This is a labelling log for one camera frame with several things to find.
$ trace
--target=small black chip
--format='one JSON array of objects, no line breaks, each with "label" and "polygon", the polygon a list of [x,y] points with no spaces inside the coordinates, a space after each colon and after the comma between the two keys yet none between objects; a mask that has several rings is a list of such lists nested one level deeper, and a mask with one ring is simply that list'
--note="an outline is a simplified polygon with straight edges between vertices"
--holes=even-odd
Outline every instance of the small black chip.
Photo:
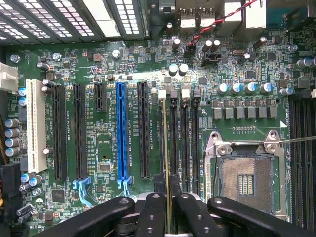
[{"label": "small black chip", "polygon": [[65,202],[65,191],[62,189],[53,189],[52,196],[53,202]]},{"label": "small black chip", "polygon": [[237,107],[237,106],[239,106],[240,105],[240,100],[235,100],[234,101],[234,105]]},{"label": "small black chip", "polygon": [[299,78],[301,76],[301,72],[300,71],[293,71],[292,72],[292,77],[293,78]]},{"label": "small black chip", "polygon": [[255,76],[255,73],[253,71],[247,71],[247,73],[246,73],[247,79],[254,78],[254,76]]},{"label": "small black chip", "polygon": [[205,85],[205,84],[207,84],[207,79],[206,79],[206,77],[200,77],[198,79],[198,82],[200,83],[200,85]]},{"label": "small black chip", "polygon": [[276,55],[275,55],[275,53],[273,53],[273,52],[269,52],[268,53],[268,60],[269,61],[274,61],[274,60],[276,60]]},{"label": "small black chip", "polygon": [[223,100],[223,105],[224,105],[224,107],[228,107],[229,106],[229,100]]},{"label": "small black chip", "polygon": [[249,99],[245,99],[245,106],[250,106],[250,100]]},{"label": "small black chip", "polygon": [[218,100],[213,100],[212,101],[212,105],[213,105],[214,108],[218,107]]}]

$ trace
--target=black pcie slot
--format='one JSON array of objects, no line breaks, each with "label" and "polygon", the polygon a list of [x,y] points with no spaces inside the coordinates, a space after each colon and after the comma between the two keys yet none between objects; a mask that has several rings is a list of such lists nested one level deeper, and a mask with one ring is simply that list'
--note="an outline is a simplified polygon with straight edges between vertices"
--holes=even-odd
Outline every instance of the black pcie slot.
[{"label": "black pcie slot", "polygon": [[67,178],[65,88],[61,85],[53,85],[51,95],[55,180],[65,181]]},{"label": "black pcie slot", "polygon": [[106,92],[103,83],[98,81],[93,84],[94,87],[94,109],[104,112],[107,110]]},{"label": "black pcie slot", "polygon": [[88,176],[87,146],[85,131],[85,91],[84,86],[75,84],[74,113],[75,113],[75,168],[76,179],[82,180]]},{"label": "black pcie slot", "polygon": [[139,153],[141,178],[150,177],[150,135],[147,82],[137,83],[138,89],[138,119],[139,119]]}]

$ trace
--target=chip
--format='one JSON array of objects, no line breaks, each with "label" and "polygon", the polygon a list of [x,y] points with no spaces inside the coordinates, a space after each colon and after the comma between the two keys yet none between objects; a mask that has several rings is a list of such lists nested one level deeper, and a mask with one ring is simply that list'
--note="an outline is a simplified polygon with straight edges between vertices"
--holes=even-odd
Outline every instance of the chip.
[{"label": "chip", "polygon": [[53,202],[65,202],[65,191],[62,189],[53,189],[52,190],[52,199]]}]

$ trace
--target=silver capacitor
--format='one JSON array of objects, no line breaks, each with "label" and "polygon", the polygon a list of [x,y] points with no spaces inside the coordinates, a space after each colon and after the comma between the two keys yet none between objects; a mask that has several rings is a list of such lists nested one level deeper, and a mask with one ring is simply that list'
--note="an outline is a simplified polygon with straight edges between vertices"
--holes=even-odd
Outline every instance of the silver capacitor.
[{"label": "silver capacitor", "polygon": [[20,139],[18,137],[9,138],[9,139],[6,139],[5,141],[5,145],[7,147],[16,147],[16,146],[19,146],[19,144],[20,144]]},{"label": "silver capacitor", "polygon": [[7,119],[5,122],[4,122],[4,126],[6,126],[7,128],[15,128],[17,126],[19,126],[20,124],[20,121],[16,118],[14,119]]},{"label": "silver capacitor", "polygon": [[8,157],[16,156],[16,155],[20,154],[20,152],[21,152],[21,149],[19,147],[10,147],[10,148],[5,150],[5,154]]},{"label": "silver capacitor", "polygon": [[227,91],[227,89],[228,89],[228,86],[227,86],[227,84],[225,84],[225,83],[223,83],[223,84],[220,84],[218,87],[217,87],[217,93],[219,93],[219,94],[225,94],[226,93],[226,91]]},{"label": "silver capacitor", "polygon": [[20,134],[20,130],[17,128],[10,128],[4,132],[4,135],[7,138],[17,137],[19,134]]}]

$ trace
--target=green circuit board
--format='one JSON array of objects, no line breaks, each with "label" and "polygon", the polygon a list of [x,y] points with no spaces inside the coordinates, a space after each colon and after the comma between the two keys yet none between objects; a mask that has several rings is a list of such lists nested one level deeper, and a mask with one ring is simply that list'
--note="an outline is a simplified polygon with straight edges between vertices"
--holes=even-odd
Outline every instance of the green circuit board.
[{"label": "green circuit board", "polygon": [[[130,197],[137,200],[138,195],[144,192],[152,192],[154,189],[153,178],[155,175],[163,173],[161,168],[160,156],[160,133],[162,128],[159,125],[159,90],[166,90],[166,115],[167,130],[170,127],[170,91],[178,92],[178,101],[180,101],[180,91],[189,89],[192,95],[194,90],[200,90],[201,99],[198,107],[198,160],[200,166],[200,190],[199,194],[203,201],[208,198],[223,195],[226,191],[222,185],[218,184],[219,177],[222,180],[225,175],[225,169],[229,168],[226,159],[211,159],[210,166],[205,162],[205,149],[211,132],[218,131],[223,141],[263,141],[271,130],[277,131],[281,140],[289,139],[288,122],[288,100],[286,96],[280,95],[279,81],[283,79],[291,86],[293,61],[296,62],[297,54],[294,56],[288,51],[290,44],[297,44],[299,51],[305,50],[303,45],[310,43],[298,40],[293,42],[296,33],[286,33],[283,29],[274,29],[264,32],[268,38],[268,44],[255,50],[252,43],[241,44],[233,43],[232,38],[216,38],[221,42],[221,47],[217,53],[222,56],[222,61],[217,65],[202,67],[201,61],[203,54],[201,48],[207,39],[213,39],[212,36],[203,37],[197,44],[196,54],[193,57],[184,57],[183,50],[185,43],[190,39],[180,36],[182,46],[179,51],[172,50],[172,42],[175,37],[159,36],[154,41],[144,42],[105,42],[89,44],[69,44],[69,45],[45,45],[45,46],[22,46],[10,47],[7,50],[7,61],[10,55],[18,54],[21,59],[17,64],[9,63],[10,66],[18,68],[19,86],[25,87],[27,79],[43,79],[41,70],[36,67],[36,63],[44,61],[49,64],[53,71],[46,73],[46,77],[56,77],[54,82],[65,88],[66,95],[66,144],[67,147],[67,179],[65,181],[55,180],[55,164],[53,155],[47,156],[47,170],[40,173],[43,182],[38,185],[42,189],[39,196],[34,197],[32,190],[23,191],[23,203],[31,203],[34,206],[32,219],[27,223],[31,226],[31,234],[45,230],[59,222],[77,215],[87,209],[79,197],[78,191],[73,188],[75,175],[75,133],[74,133],[74,101],[73,86],[81,84],[84,86],[85,96],[85,118],[86,124],[86,150],[87,150],[87,170],[91,178],[91,184],[86,186],[87,195],[85,199],[96,206],[116,196],[124,195],[124,190],[119,189],[117,185],[117,117],[116,117],[116,90],[117,82],[125,82],[127,85],[127,118],[128,118],[128,157],[129,157],[129,175],[132,177],[130,184]],[[278,36],[281,42],[273,43],[272,38]],[[252,58],[243,65],[237,63],[238,56],[233,56],[231,52],[235,49],[244,49],[250,52]],[[112,51],[119,50],[119,59],[112,57]],[[93,52],[96,58],[89,59]],[[60,53],[61,60],[56,62],[52,60],[53,53]],[[188,64],[189,70],[184,77],[178,74],[171,79],[167,78],[170,64],[181,65]],[[108,74],[115,76],[113,81],[106,79]],[[106,88],[106,111],[95,111],[94,87],[93,83],[102,81]],[[146,81],[148,85],[148,103],[149,103],[149,135],[150,135],[150,175],[148,179],[142,179],[140,174],[140,129],[139,129],[139,111],[138,111],[138,90],[137,83]],[[255,92],[251,94],[241,93],[233,95],[229,90],[224,94],[218,93],[218,86],[222,83],[231,86],[234,83],[240,83],[242,87],[254,82],[257,85]],[[271,83],[273,89],[269,93],[262,93],[259,90],[260,85]],[[9,117],[19,118],[18,105],[20,96],[10,95],[9,97]],[[277,115],[274,118],[255,118],[236,119],[236,116],[228,119],[224,113],[234,111],[236,107],[247,109],[255,107],[256,111],[260,107],[276,107]],[[220,109],[223,114],[220,118],[215,113]],[[45,119],[46,121],[46,144],[47,147],[53,147],[53,111],[51,95],[45,96]],[[176,140],[177,150],[179,152],[179,162],[181,163],[181,112],[180,106],[177,109],[177,128]],[[192,157],[192,124],[188,121],[189,128],[189,153]],[[12,162],[26,156],[27,151],[27,126],[22,122],[20,137],[22,140],[22,152],[11,159]],[[168,150],[170,152],[170,133],[168,132]],[[236,194],[239,198],[245,195],[246,198],[256,198],[260,202],[263,196],[258,196],[249,189],[249,185],[254,180],[259,180],[256,185],[258,189],[267,185],[270,201],[262,210],[267,211],[279,218],[291,221],[291,188],[290,188],[290,170],[289,170],[289,147],[283,146],[284,156],[254,158],[248,155],[248,159],[253,159],[251,164],[248,161],[243,163],[244,158],[240,160],[240,165],[244,167],[255,167],[258,160],[267,161],[269,174],[260,181],[260,178],[247,176],[248,173],[239,175],[242,180],[243,190]]]}]

